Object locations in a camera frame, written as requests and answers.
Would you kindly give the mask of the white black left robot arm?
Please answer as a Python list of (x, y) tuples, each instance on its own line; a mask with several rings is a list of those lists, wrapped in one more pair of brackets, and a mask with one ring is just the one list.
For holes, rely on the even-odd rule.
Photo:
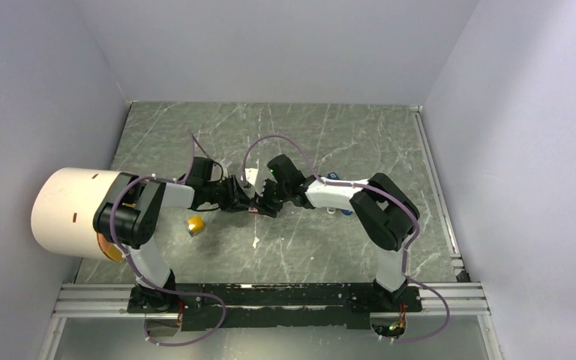
[(117, 173), (94, 213), (94, 230), (129, 257), (137, 293), (157, 311), (171, 310), (178, 300), (175, 275), (154, 240), (161, 209), (197, 212), (205, 204), (223, 212), (246, 212), (251, 197), (219, 163), (195, 157), (190, 170), (178, 181)]

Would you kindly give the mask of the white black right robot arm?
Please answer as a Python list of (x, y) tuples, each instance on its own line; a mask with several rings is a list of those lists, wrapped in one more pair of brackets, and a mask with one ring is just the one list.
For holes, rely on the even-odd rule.
[(253, 204), (258, 212), (276, 215), (287, 202), (303, 209), (352, 212), (379, 249), (375, 302), (385, 311), (394, 310), (409, 283), (409, 243), (419, 235), (420, 212), (410, 198), (383, 173), (358, 181), (305, 176), (285, 154), (269, 161), (267, 167), (271, 178), (263, 181), (251, 170), (244, 173), (247, 187), (255, 192)]

